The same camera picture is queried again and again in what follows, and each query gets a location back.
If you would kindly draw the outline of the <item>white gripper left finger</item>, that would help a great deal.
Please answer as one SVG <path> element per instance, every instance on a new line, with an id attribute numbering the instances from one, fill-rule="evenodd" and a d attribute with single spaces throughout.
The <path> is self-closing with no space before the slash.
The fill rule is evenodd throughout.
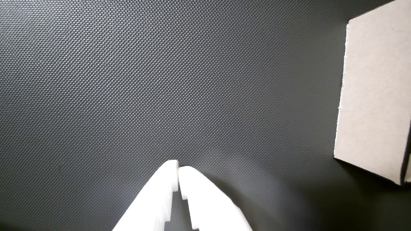
<path id="1" fill-rule="evenodd" d="M 158 168 L 119 219 L 114 231 L 163 231 L 171 219 L 173 193 L 179 189 L 179 162 Z"/>

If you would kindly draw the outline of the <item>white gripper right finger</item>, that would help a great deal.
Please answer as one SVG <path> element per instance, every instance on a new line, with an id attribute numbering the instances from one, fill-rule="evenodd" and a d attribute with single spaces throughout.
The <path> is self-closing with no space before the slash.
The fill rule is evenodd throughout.
<path id="1" fill-rule="evenodd" d="M 188 201 L 191 228 L 199 231 L 251 231 L 233 201 L 193 167 L 179 167 L 179 187 Z"/>

